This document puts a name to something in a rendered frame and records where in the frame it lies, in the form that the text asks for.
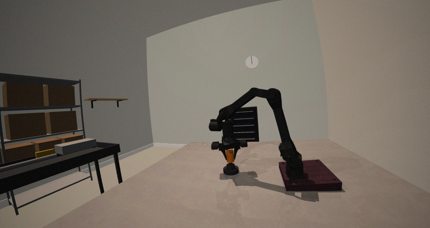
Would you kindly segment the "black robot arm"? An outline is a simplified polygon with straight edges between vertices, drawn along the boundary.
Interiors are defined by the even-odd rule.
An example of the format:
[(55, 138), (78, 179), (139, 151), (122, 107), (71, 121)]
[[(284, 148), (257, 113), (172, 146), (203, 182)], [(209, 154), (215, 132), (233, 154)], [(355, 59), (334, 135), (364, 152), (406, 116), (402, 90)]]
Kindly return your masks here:
[[(224, 133), (233, 131), (233, 124), (237, 121), (231, 118), (243, 105), (248, 103), (255, 97), (266, 98), (269, 105), (273, 109), (275, 120), (277, 122), (278, 131), (281, 135), (281, 141), (278, 149), (281, 152), (282, 158), (286, 161), (286, 175), (290, 180), (305, 179), (303, 175), (302, 155), (296, 150), (293, 141), (290, 138), (289, 130), (287, 127), (284, 111), (282, 109), (281, 92), (278, 89), (270, 88), (268, 90), (251, 88), (247, 93), (242, 95), (231, 105), (225, 106), (220, 109), (217, 119), (211, 119), (209, 123), (210, 131), (221, 130)], [(224, 122), (222, 122), (225, 120)], [(222, 136), (222, 145), (225, 150), (233, 149), (238, 144), (237, 138)]]

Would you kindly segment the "orange knob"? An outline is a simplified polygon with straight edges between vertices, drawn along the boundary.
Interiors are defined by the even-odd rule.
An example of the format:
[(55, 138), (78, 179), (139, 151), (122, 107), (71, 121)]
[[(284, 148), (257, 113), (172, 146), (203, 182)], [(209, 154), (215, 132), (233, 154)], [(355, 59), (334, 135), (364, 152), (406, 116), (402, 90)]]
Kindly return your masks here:
[(232, 149), (228, 149), (228, 150), (226, 150), (226, 155), (227, 155), (227, 162), (233, 163), (234, 162), (234, 151)]

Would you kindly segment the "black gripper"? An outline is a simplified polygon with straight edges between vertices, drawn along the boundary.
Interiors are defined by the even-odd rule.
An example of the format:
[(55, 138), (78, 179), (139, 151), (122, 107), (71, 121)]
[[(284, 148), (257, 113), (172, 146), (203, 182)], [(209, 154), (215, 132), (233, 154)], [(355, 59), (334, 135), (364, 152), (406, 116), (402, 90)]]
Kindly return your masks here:
[[(225, 137), (230, 137), (231, 136), (232, 138), (234, 138), (233, 131), (229, 132), (229, 133), (224, 133), (223, 132), (223, 136), (225, 136)], [(236, 144), (234, 146), (234, 159), (235, 159), (235, 156), (236, 156), (236, 153), (238, 152), (238, 150), (241, 149), (241, 147), (247, 147), (248, 146), (247, 144), (248, 143), (247, 143), (247, 141), (245, 139), (241, 139), (241, 140), (238, 141), (238, 144)], [(212, 142), (212, 144), (211, 144), (211, 150), (217, 150), (217, 149), (219, 149), (219, 150), (222, 151), (225, 159), (227, 160), (227, 155), (225, 153), (225, 149), (224, 149), (224, 146), (222, 145), (222, 143), (219, 143), (219, 141)]]

